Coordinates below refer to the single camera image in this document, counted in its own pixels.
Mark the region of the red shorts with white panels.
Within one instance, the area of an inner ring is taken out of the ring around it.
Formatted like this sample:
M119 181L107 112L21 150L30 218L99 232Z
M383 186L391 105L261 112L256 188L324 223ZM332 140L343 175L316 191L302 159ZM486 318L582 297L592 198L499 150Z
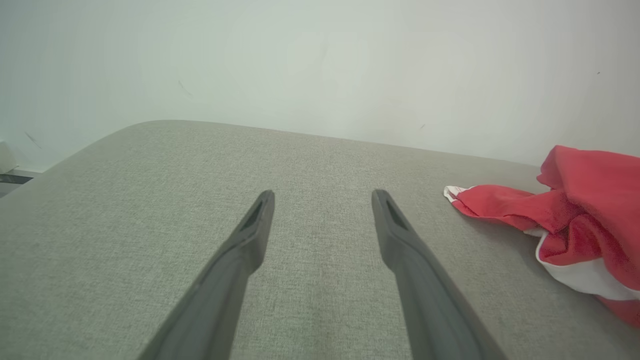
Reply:
M557 145L537 180L549 190L483 184L443 195L467 217L537 237L535 259L556 281L640 329L640 157Z

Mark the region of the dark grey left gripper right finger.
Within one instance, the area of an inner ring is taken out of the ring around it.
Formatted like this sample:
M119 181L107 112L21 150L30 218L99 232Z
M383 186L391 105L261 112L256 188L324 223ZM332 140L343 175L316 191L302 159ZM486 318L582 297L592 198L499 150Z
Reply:
M393 272L413 360L508 360L384 189L371 197L381 257Z

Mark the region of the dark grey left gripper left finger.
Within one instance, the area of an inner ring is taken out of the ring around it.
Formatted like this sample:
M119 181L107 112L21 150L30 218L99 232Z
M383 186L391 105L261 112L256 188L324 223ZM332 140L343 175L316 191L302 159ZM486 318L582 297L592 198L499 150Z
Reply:
M247 283L265 259L275 194L259 194L137 360L229 360Z

